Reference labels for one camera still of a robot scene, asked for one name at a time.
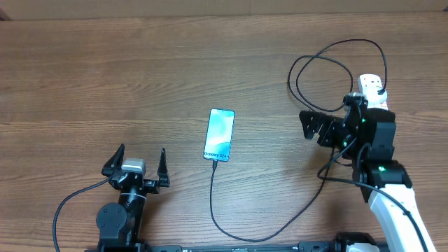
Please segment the blue Galaxy smartphone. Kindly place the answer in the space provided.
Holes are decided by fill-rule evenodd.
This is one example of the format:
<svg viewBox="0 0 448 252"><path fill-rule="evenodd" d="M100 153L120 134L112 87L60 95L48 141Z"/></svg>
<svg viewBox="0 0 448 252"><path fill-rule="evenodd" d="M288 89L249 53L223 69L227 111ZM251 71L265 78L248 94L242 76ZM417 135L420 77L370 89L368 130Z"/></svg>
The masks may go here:
<svg viewBox="0 0 448 252"><path fill-rule="evenodd" d="M230 159L235 112L213 108L210 110L203 158L227 162Z"/></svg>

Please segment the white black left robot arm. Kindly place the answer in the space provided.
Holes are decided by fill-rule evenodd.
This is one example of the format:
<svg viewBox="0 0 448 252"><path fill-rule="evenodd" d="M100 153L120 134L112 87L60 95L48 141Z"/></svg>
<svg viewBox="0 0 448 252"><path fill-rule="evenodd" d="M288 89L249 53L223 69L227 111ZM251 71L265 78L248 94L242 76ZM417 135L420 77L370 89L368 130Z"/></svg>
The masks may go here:
<svg viewBox="0 0 448 252"><path fill-rule="evenodd" d="M145 177L145 160L124 156L125 145L122 144L101 171L120 195L117 202L105 204L97 213L98 251L150 251L148 242L139 238L147 195L158 194L161 188L170 186L164 148L157 180Z"/></svg>

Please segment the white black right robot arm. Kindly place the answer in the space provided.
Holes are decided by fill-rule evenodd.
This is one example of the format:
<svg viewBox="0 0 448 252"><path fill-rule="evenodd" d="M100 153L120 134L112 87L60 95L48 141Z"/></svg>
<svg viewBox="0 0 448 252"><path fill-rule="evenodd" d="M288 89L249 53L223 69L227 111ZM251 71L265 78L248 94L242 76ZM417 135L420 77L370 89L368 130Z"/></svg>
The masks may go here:
<svg viewBox="0 0 448 252"><path fill-rule="evenodd" d="M337 157L352 161L352 177L342 182L360 188L390 251L434 251L412 181L405 167L393 159L395 114L369 106L366 96L357 92L346 95L343 105L343 118L301 111L305 138L317 135L318 145L336 148Z"/></svg>

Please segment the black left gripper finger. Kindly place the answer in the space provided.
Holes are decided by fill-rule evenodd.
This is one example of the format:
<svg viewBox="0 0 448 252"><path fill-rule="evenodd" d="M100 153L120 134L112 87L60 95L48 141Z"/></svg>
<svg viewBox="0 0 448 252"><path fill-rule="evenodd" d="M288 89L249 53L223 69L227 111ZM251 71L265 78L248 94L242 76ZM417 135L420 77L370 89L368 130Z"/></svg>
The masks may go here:
<svg viewBox="0 0 448 252"><path fill-rule="evenodd" d="M161 149L159 166L157 169L157 175L159 176L158 185L160 187L168 188L170 186L169 172L167 169L166 150Z"/></svg>
<svg viewBox="0 0 448 252"><path fill-rule="evenodd" d="M121 168L124 154L125 145L122 143L118 147L117 151L113 154L113 156L105 163L101 170L101 174L103 176L112 176L118 168Z"/></svg>

